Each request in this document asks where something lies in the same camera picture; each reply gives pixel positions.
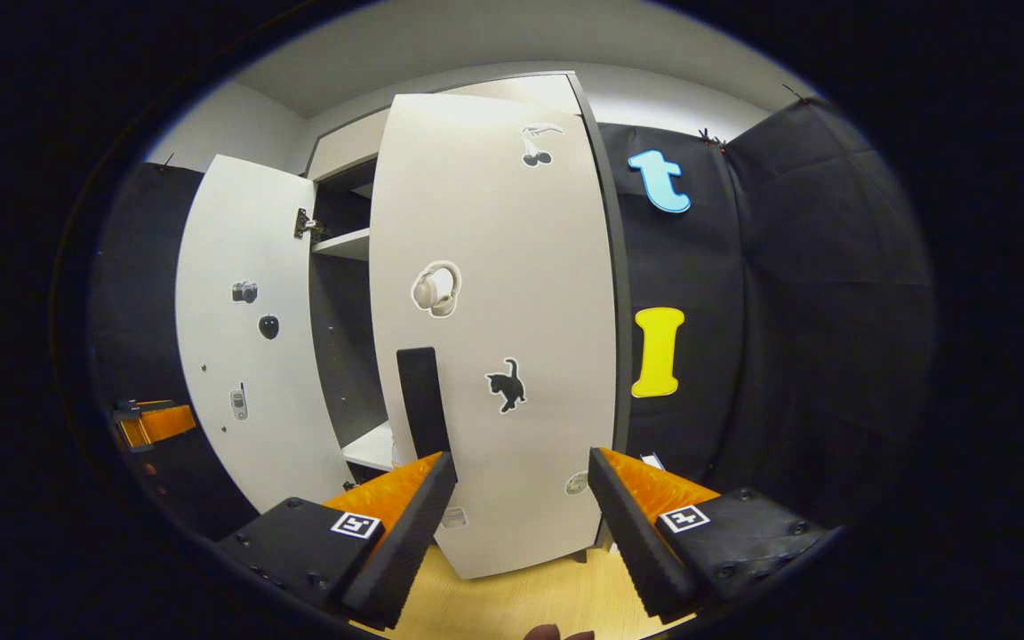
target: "headphones sticker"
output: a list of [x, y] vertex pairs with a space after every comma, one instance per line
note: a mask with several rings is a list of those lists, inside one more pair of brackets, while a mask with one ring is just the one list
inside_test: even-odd
[[520, 380], [520, 366], [516, 364], [515, 357], [505, 357], [512, 367], [507, 374], [484, 374], [488, 378], [488, 392], [493, 395], [503, 395], [504, 406], [501, 407], [501, 414], [507, 414], [516, 409], [517, 401], [528, 401], [523, 396], [523, 381]]
[[587, 490], [587, 471], [580, 471], [568, 478], [568, 482], [563, 485], [563, 494], [568, 496], [579, 496], [585, 490]]
[[461, 268], [446, 259], [430, 262], [419, 272], [410, 289], [414, 304], [429, 315], [443, 319], [456, 311], [456, 300], [461, 295]]
[[565, 132], [563, 127], [560, 125], [553, 125], [550, 122], [537, 122], [532, 125], [524, 125], [523, 129], [520, 130], [520, 139], [523, 140], [523, 164], [527, 166], [537, 166], [537, 164], [552, 164], [552, 154], [548, 152], [541, 151], [531, 143], [528, 138], [539, 138], [544, 133], [549, 131], [563, 135]]

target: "sticker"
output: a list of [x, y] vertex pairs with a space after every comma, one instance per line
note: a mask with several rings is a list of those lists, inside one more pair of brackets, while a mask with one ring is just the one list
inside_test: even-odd
[[667, 526], [670, 526], [674, 534], [682, 534], [682, 531], [688, 528], [702, 526], [703, 523], [711, 521], [698, 507], [682, 507], [682, 509], [667, 511], [666, 514], [662, 514], [658, 517], [663, 518], [663, 522], [666, 522]]
[[259, 297], [259, 285], [255, 283], [249, 283], [249, 281], [244, 280], [231, 286], [232, 302], [252, 304], [257, 297]]
[[523, 141], [523, 164], [527, 166], [537, 166], [541, 164], [552, 164], [552, 154], [542, 151], [540, 146], [537, 146], [528, 140], [528, 138], [539, 138], [544, 133], [549, 131], [558, 133], [560, 135], [565, 134], [563, 127], [560, 125], [553, 125], [550, 122], [537, 122], [532, 125], [524, 125], [523, 129], [520, 130], [520, 139]]
[[275, 340], [280, 335], [280, 319], [273, 315], [259, 317], [259, 332], [268, 340]]
[[654, 469], [662, 469], [663, 471], [666, 470], [666, 467], [663, 466], [663, 462], [658, 461], [657, 455], [653, 454], [640, 455], [638, 459], [639, 461], [646, 462], [647, 465], [654, 467]]
[[460, 528], [468, 526], [468, 516], [464, 515], [464, 507], [450, 507], [444, 509], [441, 518], [441, 526], [444, 528]]
[[505, 357], [504, 361], [512, 368], [507, 374], [484, 374], [488, 378], [488, 392], [493, 395], [503, 395], [504, 404], [501, 406], [501, 414], [507, 414], [515, 410], [517, 401], [528, 401], [523, 396], [523, 381], [520, 380], [520, 366], [516, 364], [515, 357]]
[[378, 528], [378, 525], [381, 525], [381, 519], [375, 518], [373, 515], [342, 514], [334, 526], [330, 527], [330, 530], [333, 530], [334, 534], [367, 540], [374, 534], [374, 529]]
[[674, 340], [686, 314], [677, 308], [655, 306], [635, 313], [643, 330], [643, 365], [638, 381], [630, 388], [635, 397], [671, 395], [678, 390], [674, 377]]
[[690, 208], [690, 196], [674, 190], [671, 175], [682, 175], [682, 167], [667, 162], [663, 152], [650, 150], [627, 159], [633, 169], [643, 174], [643, 187], [646, 198], [653, 206], [667, 213], [684, 213]]
[[230, 395], [231, 398], [231, 411], [236, 414], [237, 421], [245, 421], [247, 419], [247, 396], [244, 395], [244, 382], [240, 383], [239, 389], [232, 389]]
[[434, 317], [447, 317], [456, 311], [456, 301], [461, 295], [461, 268], [446, 259], [430, 262], [421, 272], [410, 299], [422, 311]]
[[568, 483], [563, 487], [564, 494], [568, 496], [579, 496], [585, 490], [587, 490], [587, 471], [580, 471], [568, 478]]

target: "black foam pad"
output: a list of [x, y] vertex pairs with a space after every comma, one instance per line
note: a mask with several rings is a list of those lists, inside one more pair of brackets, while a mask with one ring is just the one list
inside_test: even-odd
[[595, 447], [590, 451], [587, 483], [614, 537], [646, 615], [659, 616], [669, 624], [693, 612], [690, 609], [697, 592], [696, 580], [658, 538], [602, 451]]
[[827, 534], [748, 487], [660, 515], [655, 526], [703, 591], [723, 600], [743, 595]]
[[349, 616], [379, 631], [397, 625], [454, 486], [456, 468], [453, 455], [446, 451], [429, 470], [394, 530], [342, 596]]
[[[345, 531], [334, 530], [344, 523]], [[272, 586], [329, 610], [383, 534], [377, 518], [288, 498], [219, 547]]]

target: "hand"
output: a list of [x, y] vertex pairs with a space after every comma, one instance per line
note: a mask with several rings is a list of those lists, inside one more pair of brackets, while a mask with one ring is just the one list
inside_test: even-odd
[[[560, 628], [553, 624], [542, 624], [529, 631], [523, 640], [560, 640]], [[595, 632], [583, 631], [574, 636], [567, 636], [565, 640], [595, 640]]]

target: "black block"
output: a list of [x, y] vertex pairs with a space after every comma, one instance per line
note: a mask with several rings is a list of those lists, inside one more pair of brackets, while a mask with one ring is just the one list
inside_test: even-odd
[[416, 490], [394, 530], [342, 596], [350, 618], [379, 631], [397, 625], [454, 486], [456, 468], [446, 451]]
[[659, 616], [669, 624], [693, 612], [695, 579], [658, 538], [598, 449], [590, 451], [587, 483], [614, 537], [646, 615]]
[[655, 526], [702, 584], [699, 596], [722, 600], [743, 595], [827, 534], [752, 488], [659, 515]]
[[333, 610], [384, 535], [377, 518], [288, 498], [219, 547], [272, 586]]
[[431, 346], [398, 349], [397, 373], [418, 458], [451, 451], [440, 400], [437, 352]]

